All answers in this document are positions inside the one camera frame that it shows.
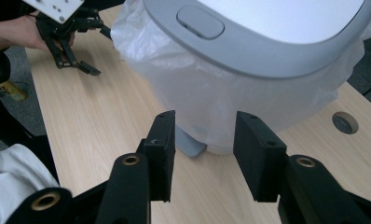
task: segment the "white lid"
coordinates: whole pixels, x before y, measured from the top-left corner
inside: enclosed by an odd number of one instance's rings
[[[364,0],[198,1],[247,29],[293,44],[318,43],[334,37],[364,3]]]

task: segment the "wooden table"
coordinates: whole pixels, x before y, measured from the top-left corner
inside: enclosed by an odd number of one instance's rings
[[[119,7],[101,13],[111,26]],[[95,31],[77,34],[78,60],[102,73],[89,76],[55,66],[50,55],[27,50],[38,101],[62,186],[76,196],[107,180],[114,160],[134,152],[155,115],[164,111],[146,80],[119,60],[112,42]],[[355,134],[336,129],[332,116],[351,114]],[[371,201],[371,104],[349,84],[318,114],[278,133],[287,154],[321,161],[340,185]],[[153,223],[280,223],[275,203],[255,203],[233,155],[177,150],[172,201],[152,203]]]

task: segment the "person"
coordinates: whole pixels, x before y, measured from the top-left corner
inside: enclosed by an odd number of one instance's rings
[[[37,13],[21,0],[0,1],[0,59],[5,50],[13,46],[49,53],[35,25]],[[14,127],[17,131],[6,134],[0,128],[0,136],[4,136],[3,141],[8,145],[0,151],[0,223],[6,223],[23,200],[34,192],[59,186],[47,137],[22,133],[24,130],[17,121],[3,120],[3,113],[7,111],[0,102],[0,120],[8,122],[9,130]]]

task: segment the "trash bag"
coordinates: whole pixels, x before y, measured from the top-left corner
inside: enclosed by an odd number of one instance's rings
[[[120,58],[150,82],[166,109],[176,110],[176,125],[207,144],[208,151],[230,154],[237,111],[258,116],[278,132],[335,100],[364,56],[371,24],[325,68],[287,79],[247,77],[204,61],[158,28],[142,0],[124,3],[111,36]]]

